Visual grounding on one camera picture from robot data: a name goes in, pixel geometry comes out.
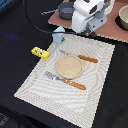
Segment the knife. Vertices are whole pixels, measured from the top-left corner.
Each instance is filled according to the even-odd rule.
[[[94,59],[94,58],[90,58],[90,57],[86,57],[86,56],[82,56],[82,55],[76,55],[76,54],[69,53],[69,52],[66,52],[66,51],[63,51],[63,50],[59,50],[59,51],[64,53],[65,55],[75,55],[75,56],[78,56],[80,59],[83,59],[83,60],[87,60],[87,61],[94,62],[94,63],[98,62],[98,60]]]

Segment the yellow object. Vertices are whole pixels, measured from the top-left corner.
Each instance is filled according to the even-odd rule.
[[[50,55],[49,52],[45,51],[45,50],[42,50],[38,47],[34,47],[32,50],[31,50],[32,54],[38,56],[38,57],[41,57],[43,59],[47,59]]]

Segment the placemat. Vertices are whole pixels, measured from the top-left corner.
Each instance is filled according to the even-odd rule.
[[[14,96],[81,128],[91,128],[114,47],[93,39],[67,35],[62,44],[53,42],[50,45],[50,57],[40,59]],[[45,71],[50,71],[59,76],[55,65],[65,56],[59,49],[98,59],[98,63],[84,61],[84,73],[73,79],[85,85],[86,90],[53,81],[44,75]]]

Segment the white cup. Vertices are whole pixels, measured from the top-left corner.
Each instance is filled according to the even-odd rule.
[[[119,10],[121,24],[125,30],[128,30],[128,5]]]

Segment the fork tines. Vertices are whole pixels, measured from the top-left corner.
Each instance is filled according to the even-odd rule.
[[[50,72],[46,71],[45,72],[45,75],[48,76],[49,78],[53,79],[54,78],[54,75],[51,74]]]

